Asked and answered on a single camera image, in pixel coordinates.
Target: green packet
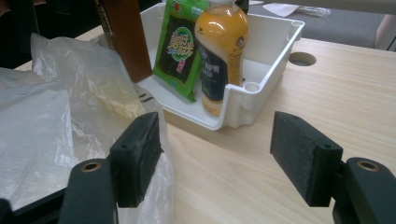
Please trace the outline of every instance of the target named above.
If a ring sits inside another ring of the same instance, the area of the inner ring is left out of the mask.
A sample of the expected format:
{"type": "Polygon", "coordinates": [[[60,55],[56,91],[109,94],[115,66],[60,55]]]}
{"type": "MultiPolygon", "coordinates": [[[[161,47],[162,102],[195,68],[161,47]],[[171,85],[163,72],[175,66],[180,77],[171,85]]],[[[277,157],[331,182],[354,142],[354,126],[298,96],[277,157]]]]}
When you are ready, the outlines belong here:
{"type": "Polygon", "coordinates": [[[194,27],[207,8],[206,0],[167,0],[153,74],[194,103],[194,88],[201,74],[194,27]]]}

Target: green snack bag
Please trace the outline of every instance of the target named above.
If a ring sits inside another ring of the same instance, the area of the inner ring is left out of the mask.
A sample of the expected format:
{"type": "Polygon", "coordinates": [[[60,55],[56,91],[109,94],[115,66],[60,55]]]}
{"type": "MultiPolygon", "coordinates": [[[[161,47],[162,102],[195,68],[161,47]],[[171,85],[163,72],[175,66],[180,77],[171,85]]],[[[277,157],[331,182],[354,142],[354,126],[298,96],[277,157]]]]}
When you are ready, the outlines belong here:
{"type": "Polygon", "coordinates": [[[206,0],[167,0],[163,28],[153,68],[190,102],[195,102],[194,88],[201,74],[201,56],[197,51],[194,27],[206,0]]]}

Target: light wood tabletop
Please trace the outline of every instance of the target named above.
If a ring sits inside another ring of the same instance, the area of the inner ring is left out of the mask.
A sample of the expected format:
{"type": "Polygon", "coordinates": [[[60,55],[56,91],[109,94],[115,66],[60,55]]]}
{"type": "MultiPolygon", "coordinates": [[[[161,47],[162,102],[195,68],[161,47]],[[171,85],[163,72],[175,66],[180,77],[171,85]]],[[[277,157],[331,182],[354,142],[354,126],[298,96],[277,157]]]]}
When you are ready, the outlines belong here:
{"type": "Polygon", "coordinates": [[[344,148],[396,174],[396,53],[310,39],[293,52],[252,125],[211,132],[166,113],[176,170],[175,223],[333,223],[332,206],[309,207],[270,153],[275,111],[301,117],[344,148]]]}

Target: beverage bottle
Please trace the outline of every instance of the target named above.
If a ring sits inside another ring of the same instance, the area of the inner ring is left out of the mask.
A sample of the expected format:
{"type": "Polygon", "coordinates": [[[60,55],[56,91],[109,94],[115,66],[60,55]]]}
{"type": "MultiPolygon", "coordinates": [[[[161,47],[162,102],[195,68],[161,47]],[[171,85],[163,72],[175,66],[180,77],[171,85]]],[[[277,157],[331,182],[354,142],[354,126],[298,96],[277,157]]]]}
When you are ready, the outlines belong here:
{"type": "Polygon", "coordinates": [[[195,23],[202,59],[202,102],[214,116],[221,112],[227,84],[242,85],[242,56],[248,40],[248,17],[233,0],[207,0],[195,23]]]}

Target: white plastic bin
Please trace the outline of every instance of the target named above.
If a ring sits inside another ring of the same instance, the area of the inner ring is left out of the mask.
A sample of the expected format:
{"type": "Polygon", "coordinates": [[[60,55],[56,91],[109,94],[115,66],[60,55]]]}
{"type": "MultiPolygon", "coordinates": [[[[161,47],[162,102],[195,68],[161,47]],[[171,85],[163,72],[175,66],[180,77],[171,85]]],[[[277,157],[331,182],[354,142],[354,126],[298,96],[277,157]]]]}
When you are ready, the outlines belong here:
{"type": "MultiPolygon", "coordinates": [[[[164,3],[141,13],[152,66],[160,39],[163,13],[164,3]]],[[[200,81],[195,93],[197,102],[194,104],[179,96],[156,76],[148,77],[138,85],[149,91],[165,110],[209,130],[252,124],[282,78],[291,48],[294,41],[301,37],[304,23],[260,15],[248,15],[248,18],[249,39],[242,70],[244,86],[226,86],[219,117],[204,110],[200,81]]]]}

